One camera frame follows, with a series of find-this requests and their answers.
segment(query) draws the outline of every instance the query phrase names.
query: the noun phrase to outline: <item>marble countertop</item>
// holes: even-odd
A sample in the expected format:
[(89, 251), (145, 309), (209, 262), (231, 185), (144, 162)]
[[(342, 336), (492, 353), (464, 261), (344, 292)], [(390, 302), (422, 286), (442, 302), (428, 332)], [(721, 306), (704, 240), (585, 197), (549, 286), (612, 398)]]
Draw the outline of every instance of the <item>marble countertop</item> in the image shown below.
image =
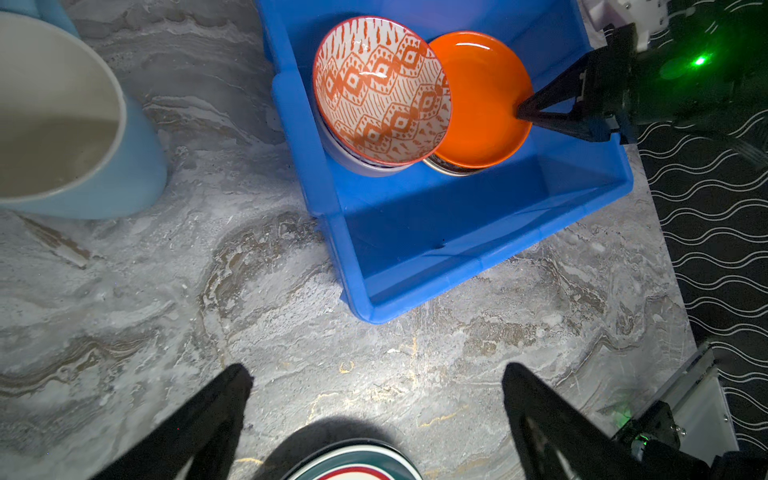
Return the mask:
[(612, 433), (693, 354), (636, 149), (627, 197), (372, 326), (303, 205), (253, 4), (65, 5), (172, 175), (130, 218), (0, 211), (0, 478), (87, 478), (233, 362), (254, 384), (231, 478), (329, 419), (372, 425), (429, 480), (522, 478), (507, 362)]

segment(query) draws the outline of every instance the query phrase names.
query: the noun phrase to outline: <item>stacked bowls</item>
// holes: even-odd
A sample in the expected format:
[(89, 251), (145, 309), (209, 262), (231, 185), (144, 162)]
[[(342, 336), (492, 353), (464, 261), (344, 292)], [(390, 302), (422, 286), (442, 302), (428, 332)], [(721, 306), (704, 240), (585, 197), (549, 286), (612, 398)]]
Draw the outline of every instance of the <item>stacked bowls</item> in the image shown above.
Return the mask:
[(391, 20), (350, 18), (321, 42), (313, 90), (323, 147), (367, 177), (420, 161), (471, 175), (512, 156), (531, 130), (515, 117), (533, 94), (528, 73), (506, 45), (477, 32), (428, 44)]

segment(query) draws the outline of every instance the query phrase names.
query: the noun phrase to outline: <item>patterned bowl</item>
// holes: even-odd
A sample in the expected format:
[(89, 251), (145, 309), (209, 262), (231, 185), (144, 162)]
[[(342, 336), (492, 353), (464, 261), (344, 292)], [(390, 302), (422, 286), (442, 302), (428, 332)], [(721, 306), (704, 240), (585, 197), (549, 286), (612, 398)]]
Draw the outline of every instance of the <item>patterned bowl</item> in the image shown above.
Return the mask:
[(328, 128), (376, 164), (428, 157), (451, 119), (451, 91), (435, 52), (385, 18), (350, 18), (334, 27), (315, 55), (313, 88)]
[(386, 167), (363, 160), (349, 148), (341, 145), (339, 139), (331, 133), (323, 117), (320, 116), (320, 112), (317, 110), (317, 103), (315, 102), (312, 103), (312, 113), (315, 116), (315, 125), (317, 126), (317, 133), (320, 135), (320, 143), (323, 144), (323, 148), (336, 163), (347, 170), (364, 177), (388, 177), (389, 175), (402, 172), (411, 166), (403, 164), (398, 167)]

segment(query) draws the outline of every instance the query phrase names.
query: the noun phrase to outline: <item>bowl rim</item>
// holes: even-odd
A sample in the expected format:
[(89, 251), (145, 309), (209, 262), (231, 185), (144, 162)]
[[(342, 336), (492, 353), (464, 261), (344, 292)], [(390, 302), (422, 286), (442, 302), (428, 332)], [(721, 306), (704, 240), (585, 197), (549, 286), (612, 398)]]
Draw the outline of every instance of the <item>bowl rim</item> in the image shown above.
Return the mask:
[[(456, 170), (451, 170), (450, 168), (441, 165), (438, 162), (445, 162), (448, 165), (451, 165)], [(468, 177), (470, 175), (479, 174), (480, 172), (489, 169), (490, 167), (481, 167), (481, 168), (467, 168), (467, 167), (460, 167), (458, 165), (454, 165), (451, 162), (447, 161), (446, 159), (440, 157), (440, 155), (435, 152), (432, 155), (429, 155), (427, 158), (422, 160), (422, 163), (425, 164), (427, 167), (432, 168), (433, 170), (444, 174), (444, 175), (450, 175), (451, 177)]]
[[(332, 28), (331, 28), (331, 29), (330, 29), (330, 30), (329, 30), (329, 31), (328, 31), (328, 32), (325, 34), (325, 36), (323, 37), (323, 40), (321, 40), (321, 41), (320, 41), (320, 43), (319, 43), (319, 45), (317, 46), (317, 50), (315, 51), (315, 58), (313, 59), (313, 62), (312, 62), (312, 90), (313, 90), (313, 93), (314, 93), (314, 95), (315, 95), (315, 99), (317, 99), (317, 98), (318, 98), (318, 96), (317, 96), (317, 86), (316, 86), (316, 83), (315, 83), (315, 73), (316, 73), (316, 69), (315, 69), (315, 67), (317, 66), (317, 58), (318, 58), (318, 56), (320, 55), (320, 49), (323, 47), (323, 45), (325, 45), (325, 43), (326, 43), (326, 40), (328, 40), (328, 37), (329, 37), (329, 36), (330, 36), (330, 35), (331, 35), (333, 32), (335, 32), (335, 31), (336, 31), (336, 29), (337, 29), (339, 26), (341, 26), (341, 25), (344, 25), (344, 24), (345, 24), (345, 23), (347, 23), (347, 22), (351, 22), (352, 20), (360, 20), (361, 18), (372, 18), (372, 19), (375, 19), (375, 20), (384, 20), (385, 22), (390, 22), (390, 23), (393, 23), (394, 25), (397, 25), (397, 26), (399, 26), (399, 27), (401, 27), (401, 28), (405, 29), (405, 30), (406, 30), (408, 33), (410, 33), (411, 35), (413, 35), (413, 36), (417, 37), (417, 38), (418, 38), (420, 41), (422, 41), (422, 42), (424, 43), (424, 45), (427, 47), (427, 50), (431, 51), (431, 52), (432, 52), (432, 54), (435, 56), (435, 58), (437, 58), (437, 61), (438, 61), (438, 63), (440, 64), (440, 70), (442, 70), (443, 74), (445, 75), (445, 70), (444, 70), (444, 69), (443, 69), (443, 67), (442, 67), (442, 62), (440, 62), (440, 59), (438, 58), (438, 56), (437, 56), (437, 54), (435, 53), (435, 51), (434, 51), (434, 50), (432, 50), (432, 47), (431, 47), (431, 46), (429, 46), (429, 42), (428, 42), (428, 41), (426, 41), (424, 38), (422, 38), (422, 36), (421, 36), (421, 35), (417, 34), (417, 33), (416, 33), (415, 31), (413, 31), (411, 28), (408, 28), (408, 27), (406, 27), (405, 25), (403, 25), (402, 23), (400, 23), (400, 22), (395, 22), (394, 20), (391, 20), (391, 19), (389, 19), (389, 18), (387, 18), (387, 17), (379, 17), (378, 15), (357, 15), (357, 16), (355, 16), (355, 17), (349, 17), (349, 18), (348, 18), (348, 19), (346, 19), (346, 20), (342, 20), (342, 21), (340, 21), (339, 23), (337, 23), (336, 25), (334, 25), (334, 26), (333, 26), (333, 27), (332, 27)], [(451, 98), (451, 99), (452, 99), (452, 92), (451, 92), (451, 87), (450, 87), (450, 86), (451, 86), (451, 84), (449, 83), (449, 80), (448, 80), (448, 75), (446, 75), (446, 76), (445, 76), (445, 82), (446, 82), (446, 83), (448, 83), (448, 86), (449, 86), (449, 98)], [(431, 149), (431, 150), (430, 150), (430, 151), (429, 151), (429, 152), (428, 152), (426, 155), (422, 155), (421, 157), (419, 157), (419, 158), (416, 158), (415, 160), (412, 160), (412, 161), (406, 161), (406, 162), (388, 162), (388, 161), (383, 161), (383, 160), (380, 160), (380, 159), (378, 159), (378, 158), (373, 158), (373, 157), (371, 157), (371, 156), (369, 156), (369, 155), (366, 155), (366, 154), (364, 154), (362, 151), (358, 150), (357, 148), (355, 148), (354, 146), (352, 146), (351, 144), (349, 144), (349, 142), (347, 142), (346, 140), (344, 140), (343, 138), (341, 138), (341, 136), (340, 136), (340, 135), (338, 135), (338, 134), (336, 133), (336, 131), (333, 129), (333, 127), (332, 127), (332, 123), (331, 123), (331, 122), (328, 120), (328, 117), (327, 117), (326, 113), (323, 111), (323, 106), (322, 106), (322, 105), (320, 104), (320, 102), (319, 102), (319, 101), (317, 101), (317, 100), (316, 100), (316, 103), (317, 103), (317, 110), (320, 112), (320, 115), (323, 117), (323, 120), (326, 122), (326, 125), (327, 125), (327, 127), (328, 127), (328, 130), (329, 130), (329, 131), (330, 131), (330, 132), (333, 134), (333, 136), (334, 136), (334, 137), (335, 137), (335, 138), (336, 138), (336, 139), (337, 139), (339, 142), (341, 142), (343, 145), (347, 146), (347, 147), (348, 147), (350, 150), (352, 150), (352, 151), (353, 151), (353, 152), (355, 152), (356, 154), (360, 155), (361, 157), (363, 157), (363, 158), (365, 158), (365, 159), (367, 159), (367, 160), (369, 160), (369, 161), (372, 161), (372, 162), (376, 162), (377, 164), (381, 164), (381, 165), (387, 165), (387, 166), (390, 166), (390, 167), (399, 167), (399, 166), (401, 166), (401, 165), (413, 165), (413, 164), (417, 164), (418, 162), (420, 162), (420, 161), (424, 160), (425, 158), (427, 158), (429, 155), (432, 155), (432, 154), (434, 154), (434, 153), (435, 153), (435, 151), (437, 151), (437, 149), (438, 149), (438, 147), (440, 146), (440, 144), (442, 143), (442, 141), (445, 139), (445, 135), (443, 135), (443, 138), (442, 138), (442, 139), (441, 139), (441, 140), (440, 140), (440, 141), (437, 143), (437, 145), (436, 145), (436, 146), (435, 146), (433, 149)], [(448, 127), (446, 127), (446, 128), (445, 128), (445, 133), (446, 133), (446, 134), (448, 133), (448, 128), (449, 128), (450, 126), (451, 126), (451, 117), (449, 117), (449, 118), (448, 118)]]
[[(386, 173), (387, 174), (386, 176), (389, 176), (389, 175), (400, 173), (406, 168), (412, 166), (409, 164), (402, 164), (397, 167), (384, 166), (384, 165), (371, 165), (368, 162), (362, 161), (361, 159), (355, 157), (349, 151), (347, 151), (343, 145), (341, 145), (338, 137), (334, 135), (333, 132), (331, 132), (331, 130), (328, 128), (328, 126), (326, 125), (326, 122), (323, 120), (323, 117), (320, 116), (317, 102), (313, 101), (311, 106), (312, 106), (312, 118), (315, 122), (315, 125), (317, 126), (318, 133), (320, 134), (320, 142), (323, 143), (323, 138), (325, 137), (328, 141), (332, 142), (333, 146), (335, 147), (334, 152), (331, 152), (331, 151), (328, 151), (328, 149), (326, 148), (326, 145), (323, 143), (323, 151), (325, 151), (336, 163), (346, 168), (347, 170), (352, 171), (354, 174), (362, 175), (360, 172), (350, 170), (349, 167), (345, 165), (345, 162), (350, 162), (352, 164), (355, 164), (358, 167), (361, 167), (361, 170), (366, 170), (368, 172), (376, 172), (380, 174)], [(343, 158), (343, 160), (340, 160), (335, 154), (339, 154)]]
[(101, 155), (101, 158), (95, 164), (93, 164), (93, 166), (91, 166), (88, 171), (83, 173), (80, 177), (76, 177), (75, 179), (63, 185), (49, 188), (47, 190), (37, 191), (31, 194), (14, 195), (10, 197), (3, 197), (2, 194), (0, 194), (0, 204), (2, 204), (3, 207), (13, 208), (14, 205), (21, 204), (24, 206), (24, 204), (28, 202), (47, 200), (48, 198), (55, 197), (59, 194), (69, 194), (102, 172), (124, 144), (123, 140), (125, 139), (125, 131), (128, 124), (128, 105), (126, 102), (125, 92), (123, 91), (118, 78), (115, 76), (109, 65), (107, 65), (107, 62), (104, 61), (104, 59), (101, 58), (101, 56), (99, 56), (99, 54), (96, 53), (93, 48), (88, 46), (88, 44), (86, 44), (80, 38), (75, 37), (57, 25), (53, 25), (52, 23), (46, 22), (39, 18), (33, 18), (28, 15), (0, 11), (0, 20), (3, 22), (11, 23), (19, 22), (21, 24), (26, 22), (28, 24), (28, 28), (38, 28), (45, 30), (47, 33), (50, 33), (52, 37), (58, 37), (62, 42), (69, 42), (70, 44), (75, 45), (80, 49), (82, 53), (88, 56), (90, 61), (93, 61), (97, 65), (99, 72), (107, 77), (107, 81), (113, 89), (112, 93), (114, 93), (115, 100), (118, 104), (118, 127), (115, 129), (112, 142), (109, 144), (109, 148)]
[[(531, 80), (531, 74), (528, 73), (528, 69), (525, 67), (525, 64), (523, 64), (522, 59), (520, 57), (518, 57), (518, 54), (516, 54), (515, 51), (512, 50), (503, 41), (499, 40), (498, 38), (496, 38), (496, 37), (494, 37), (492, 35), (488, 35), (487, 33), (483, 33), (481, 31), (472, 31), (472, 30), (449, 31), (448, 33), (445, 33), (443, 35), (435, 37), (431, 42), (429, 42), (430, 48), (432, 47), (432, 43), (435, 43), (436, 41), (438, 41), (440, 39), (445, 41), (446, 39), (453, 39), (454, 37), (458, 37), (458, 36), (461, 36), (461, 35), (471, 35), (472, 37), (475, 37), (475, 38), (485, 39), (486, 41), (489, 41), (489, 42), (495, 44), (497, 47), (503, 48), (503, 49), (509, 51), (510, 53), (512, 53), (515, 56), (515, 58), (517, 58), (520, 61), (520, 63), (523, 65), (523, 69), (525, 70), (525, 73), (528, 76), (528, 82), (531, 83), (531, 88), (533, 87), (533, 81)], [(463, 163), (461, 160), (449, 160), (449, 158), (447, 156), (445, 156), (444, 154), (440, 154), (439, 156), (444, 161), (446, 161), (446, 162), (448, 162), (450, 164), (453, 164), (456, 167), (462, 167), (462, 168), (481, 168), (481, 169), (482, 168), (494, 167), (495, 165), (504, 163), (507, 160), (509, 160), (512, 157), (512, 155), (516, 154), (518, 152), (518, 150), (520, 150), (522, 148), (523, 144), (526, 142), (528, 137), (531, 135), (531, 129), (533, 128), (533, 124), (531, 122), (526, 121), (525, 123), (526, 123), (525, 134), (522, 136), (522, 139), (520, 140), (520, 142), (517, 145), (515, 145), (514, 148), (510, 149), (510, 151), (508, 152), (508, 154), (506, 154), (505, 157), (502, 157), (501, 159), (496, 159), (496, 160), (494, 160), (492, 162), (484, 163), (483, 165), (470, 165), (470, 164)], [(440, 148), (440, 146), (438, 145), (438, 148), (435, 149), (435, 154), (438, 154), (437, 150), (439, 148)]]

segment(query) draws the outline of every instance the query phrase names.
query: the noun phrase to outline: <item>black wavy patterned mat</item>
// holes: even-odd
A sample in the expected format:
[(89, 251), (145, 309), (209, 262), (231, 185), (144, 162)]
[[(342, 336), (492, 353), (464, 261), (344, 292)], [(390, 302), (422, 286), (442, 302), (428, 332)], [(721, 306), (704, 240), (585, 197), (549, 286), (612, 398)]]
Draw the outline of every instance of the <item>black wavy patterned mat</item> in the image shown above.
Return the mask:
[[(768, 108), (734, 118), (762, 143)], [(638, 148), (697, 344), (709, 340), (742, 450), (768, 450), (768, 169), (669, 124)]]

